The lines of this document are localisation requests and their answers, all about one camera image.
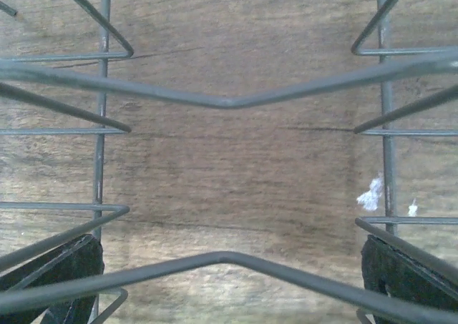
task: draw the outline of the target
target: black fabric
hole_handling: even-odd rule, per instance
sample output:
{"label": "black fabric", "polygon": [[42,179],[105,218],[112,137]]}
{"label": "black fabric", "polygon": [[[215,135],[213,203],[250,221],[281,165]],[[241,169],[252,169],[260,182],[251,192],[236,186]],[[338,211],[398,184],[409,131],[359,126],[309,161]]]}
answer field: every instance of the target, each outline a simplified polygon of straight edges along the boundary
{"label": "black fabric", "polygon": [[[369,235],[361,254],[361,271],[367,290],[440,310],[458,310],[458,285],[382,240]],[[394,323],[374,318],[376,324]]]}
{"label": "black fabric", "polygon": [[[0,278],[0,291],[21,290],[100,275],[103,249],[93,235],[82,235]],[[42,324],[87,324],[95,296],[49,308],[0,315],[1,324],[29,324],[46,311]]]}

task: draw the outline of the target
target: white stain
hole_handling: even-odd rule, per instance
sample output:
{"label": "white stain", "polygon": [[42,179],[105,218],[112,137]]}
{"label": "white stain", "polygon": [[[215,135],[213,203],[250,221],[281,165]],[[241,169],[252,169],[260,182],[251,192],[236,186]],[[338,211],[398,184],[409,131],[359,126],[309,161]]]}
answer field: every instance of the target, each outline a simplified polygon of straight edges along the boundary
{"label": "white stain", "polygon": [[409,217],[416,217],[416,211],[418,206],[416,205],[416,199],[412,202],[412,205],[409,206]]}
{"label": "white stain", "polygon": [[363,205],[363,208],[368,212],[376,211],[379,208],[379,200],[382,195],[382,189],[384,181],[382,175],[373,179],[369,185],[369,191],[361,194],[356,201],[359,205]]}

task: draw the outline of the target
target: wooden surface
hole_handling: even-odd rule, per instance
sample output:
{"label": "wooden surface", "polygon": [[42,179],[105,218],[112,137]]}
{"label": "wooden surface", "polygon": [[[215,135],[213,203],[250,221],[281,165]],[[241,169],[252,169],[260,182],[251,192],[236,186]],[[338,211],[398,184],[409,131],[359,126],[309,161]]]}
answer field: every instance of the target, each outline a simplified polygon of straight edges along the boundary
{"label": "wooden surface", "polygon": [[[0,14],[2,56],[97,50],[97,26],[70,0],[1,1],[21,12],[20,20]],[[456,43],[454,3],[402,0],[393,12],[394,46]],[[136,52],[110,62],[109,75],[235,96],[349,71],[377,63],[349,51],[375,7],[375,0],[113,0],[112,22]],[[91,62],[51,65],[97,72]],[[451,76],[396,82],[396,105],[452,83]],[[22,86],[95,110],[94,94]],[[354,218],[366,213],[356,198],[382,168],[381,140],[351,129],[377,115],[379,102],[378,87],[234,112],[110,97],[108,115],[133,132],[107,138],[104,201],[132,209],[103,231],[107,271],[236,250],[361,286],[364,233]],[[396,125],[456,122],[446,106]],[[0,126],[88,124],[2,100]],[[2,201],[92,201],[94,137],[2,136],[0,146]],[[456,147],[455,138],[398,140],[400,215],[414,198],[419,215],[456,213]],[[4,210],[0,252],[89,216]],[[400,233],[458,261],[453,228]],[[127,289],[129,300],[108,323],[356,322],[351,306],[225,265]]]}

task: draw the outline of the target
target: wire basket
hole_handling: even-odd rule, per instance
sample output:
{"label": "wire basket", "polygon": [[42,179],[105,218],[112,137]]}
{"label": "wire basket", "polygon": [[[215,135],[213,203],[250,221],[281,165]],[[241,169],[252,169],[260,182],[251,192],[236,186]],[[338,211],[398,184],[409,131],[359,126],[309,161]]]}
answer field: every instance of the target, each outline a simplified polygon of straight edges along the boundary
{"label": "wire basket", "polygon": [[[1,209],[34,209],[34,210],[81,210],[93,211],[93,220],[78,225],[59,235],[49,237],[30,246],[0,257],[0,270],[22,264],[51,249],[62,246],[86,232],[92,231],[100,241],[101,226],[126,215],[130,208],[126,205],[106,205],[103,203],[103,168],[104,139],[107,134],[128,133],[131,129],[116,120],[105,116],[107,94],[130,95],[162,102],[172,102],[187,106],[207,107],[213,109],[242,109],[265,104],[284,102],[312,95],[336,92],[342,89],[362,87],[370,84],[381,84],[382,115],[365,122],[354,129],[355,134],[381,136],[384,156],[384,196],[385,217],[359,217],[355,223],[383,243],[429,268],[453,285],[458,285],[458,270],[410,245],[396,236],[397,225],[456,225],[458,219],[453,217],[400,217],[396,211],[396,173],[394,165],[394,140],[397,136],[430,136],[455,137],[457,130],[435,129],[394,129],[391,122],[445,104],[458,97],[458,86],[437,92],[403,107],[394,108],[393,89],[395,80],[420,77],[427,74],[456,73],[458,70],[458,48],[426,47],[415,49],[394,49],[390,47],[390,26],[387,14],[398,0],[377,0],[379,10],[355,41],[351,50],[359,56],[378,56],[380,64],[353,72],[332,77],[316,79],[312,82],[296,84],[282,89],[253,94],[246,97],[214,97],[204,94],[177,92],[149,84],[126,82],[107,78],[110,59],[129,58],[134,51],[127,40],[109,22],[111,0],[101,0],[102,9],[96,10],[88,0],[74,0],[100,26],[99,51],[91,54],[40,55],[11,57],[0,60],[0,79],[3,81],[31,82],[43,85],[66,87],[86,91],[97,91],[97,113],[58,102],[41,95],[28,92],[18,87],[0,83],[0,96],[19,102],[43,107],[52,111],[67,114],[93,122],[98,126],[91,128],[51,129],[0,129],[2,135],[52,135],[52,134],[93,134],[96,135],[94,155],[93,203],[47,203],[47,202],[0,202]],[[0,10],[10,16],[17,16],[18,11],[8,4],[0,2]],[[362,49],[366,38],[376,29],[379,30],[379,48]],[[124,48],[122,52],[109,49],[109,35],[112,35]],[[401,61],[390,61],[389,57],[415,55]],[[99,75],[92,76],[63,69],[42,67],[24,62],[60,62],[74,60],[98,60]],[[385,224],[383,231],[375,224]],[[239,252],[216,251],[201,255],[184,257],[154,265],[147,265],[131,270],[123,270],[104,275],[93,275],[86,278],[67,280],[62,283],[39,287],[23,287],[0,293],[0,315],[22,313],[35,308],[46,308],[56,303],[71,301],[77,298],[97,296],[101,293],[118,295],[113,304],[99,313],[98,298],[95,298],[91,323],[103,323],[127,298],[127,291],[121,287],[165,275],[182,273],[199,267],[215,264],[239,265],[272,278],[284,280],[302,288],[316,291],[358,307],[357,316],[362,323],[370,323],[366,314],[392,320],[395,323],[458,323],[458,314],[438,308],[426,308],[417,303],[387,297],[383,292],[351,287],[344,283],[306,273],[285,265],[270,262]]]}

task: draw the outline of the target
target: wire frame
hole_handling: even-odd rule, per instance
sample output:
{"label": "wire frame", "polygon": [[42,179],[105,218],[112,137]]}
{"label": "wire frame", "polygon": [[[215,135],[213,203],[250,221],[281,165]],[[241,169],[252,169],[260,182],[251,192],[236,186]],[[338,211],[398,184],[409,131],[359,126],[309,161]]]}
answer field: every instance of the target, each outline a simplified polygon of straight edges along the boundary
{"label": "wire frame", "polygon": [[[378,0],[379,12],[389,10],[394,0]],[[380,49],[389,48],[388,36],[384,34],[389,30],[386,17],[376,14],[369,26],[379,25]],[[105,27],[102,41],[107,37],[109,29]],[[102,45],[102,50],[108,51],[108,46]],[[43,108],[65,113],[86,119],[102,125],[94,129],[71,129],[69,131],[56,131],[51,129],[10,130],[3,129],[2,134],[98,134],[94,164],[94,204],[57,204],[57,203],[23,203],[0,202],[0,208],[33,208],[48,210],[92,210],[94,219],[83,225],[74,227],[66,232],[49,237],[0,257],[0,271],[13,267],[47,250],[59,246],[82,233],[95,230],[94,234],[100,238],[100,227],[129,212],[129,207],[124,205],[106,205],[102,203],[103,186],[103,146],[104,134],[129,132],[130,128],[122,123],[105,117],[106,94],[112,96],[134,96],[162,102],[172,102],[188,106],[207,107],[214,109],[242,109],[257,107],[277,102],[290,101],[309,96],[316,96],[342,89],[352,89],[370,84],[381,84],[381,116],[369,120],[354,129],[355,133],[380,135],[384,148],[384,175],[386,192],[386,217],[360,217],[355,223],[365,231],[379,237],[384,242],[395,247],[402,253],[411,256],[421,264],[433,270],[438,275],[458,284],[458,269],[439,258],[410,245],[396,236],[396,226],[399,224],[458,224],[458,218],[436,217],[398,217],[396,216],[396,192],[394,172],[394,138],[395,136],[456,136],[452,130],[396,130],[389,125],[392,121],[422,112],[426,109],[454,101],[458,97],[458,85],[437,92],[426,98],[417,100],[406,106],[395,109],[393,106],[393,91],[391,82],[398,79],[420,77],[427,74],[456,74],[458,72],[458,49],[447,51],[426,51],[417,53],[418,56],[409,57],[401,61],[387,60],[386,51],[378,53],[380,63],[372,67],[358,69],[344,74],[324,77],[296,84],[289,87],[275,89],[245,97],[216,97],[213,95],[178,92],[163,87],[126,82],[118,79],[107,78],[107,60],[101,60],[102,72],[99,76],[92,76],[68,70],[38,67],[32,64],[18,63],[17,60],[0,60],[0,81],[25,81],[37,84],[53,85],[71,89],[100,92],[98,98],[98,114],[89,113],[75,107],[47,99],[39,94],[26,92],[23,89],[0,83],[0,97],[8,97],[17,101],[34,104]],[[383,129],[374,129],[383,125]],[[373,224],[386,224],[386,230],[381,230]],[[82,296],[96,295],[101,292],[117,292],[118,299],[98,317],[93,317],[91,323],[103,323],[127,297],[122,286],[153,280],[165,275],[183,273],[200,267],[214,264],[233,264],[254,270],[273,278],[292,283],[302,288],[316,291],[324,295],[342,300],[359,308],[357,317],[362,323],[369,320],[366,313],[371,313],[388,320],[402,323],[458,323],[458,313],[441,311],[434,308],[408,303],[396,298],[389,298],[380,293],[363,290],[335,280],[323,278],[318,275],[306,273],[285,265],[260,259],[251,255],[238,252],[209,252],[206,254],[183,257],[169,260],[154,265],[146,265],[131,270],[57,283],[46,287],[30,288],[26,290],[0,293],[0,314],[18,312],[32,308],[40,308],[57,302],[63,302]]]}

